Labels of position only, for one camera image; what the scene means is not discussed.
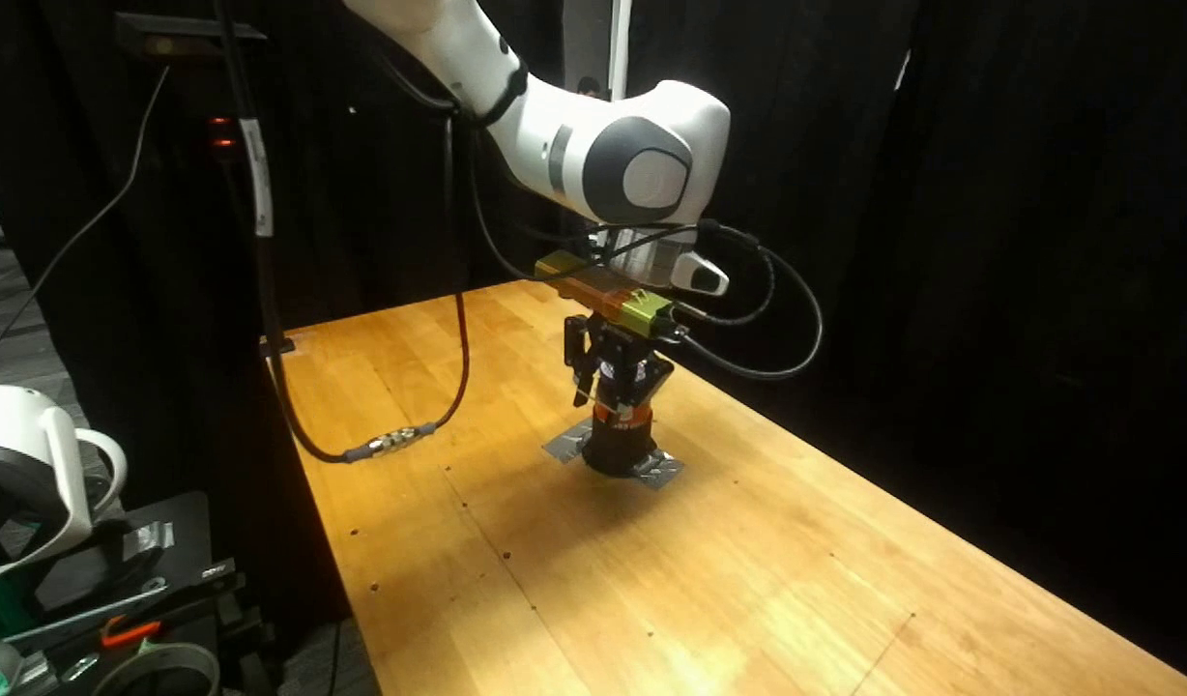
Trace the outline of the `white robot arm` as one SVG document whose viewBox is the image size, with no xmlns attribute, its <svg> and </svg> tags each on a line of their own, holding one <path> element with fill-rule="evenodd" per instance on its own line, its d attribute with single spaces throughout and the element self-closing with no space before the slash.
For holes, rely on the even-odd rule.
<svg viewBox="0 0 1187 696">
<path fill-rule="evenodd" d="M 688 82 L 622 101 L 537 77 L 475 0 L 344 0 L 402 46 L 489 135 L 530 193 L 608 227 L 648 231 L 618 271 L 648 289 L 722 297 L 730 276 L 694 251 L 730 109 Z"/>
</svg>

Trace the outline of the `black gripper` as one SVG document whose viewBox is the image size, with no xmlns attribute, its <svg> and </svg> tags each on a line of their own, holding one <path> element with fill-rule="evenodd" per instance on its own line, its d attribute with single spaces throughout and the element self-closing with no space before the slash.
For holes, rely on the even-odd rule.
<svg viewBox="0 0 1187 696">
<path fill-rule="evenodd" d="M 648 340 L 601 323 L 600 315 L 563 323 L 563 368 L 573 372 L 573 407 L 595 398 L 595 376 L 630 386 L 630 410 L 648 410 L 653 396 L 673 376 L 673 365 Z"/>
</svg>

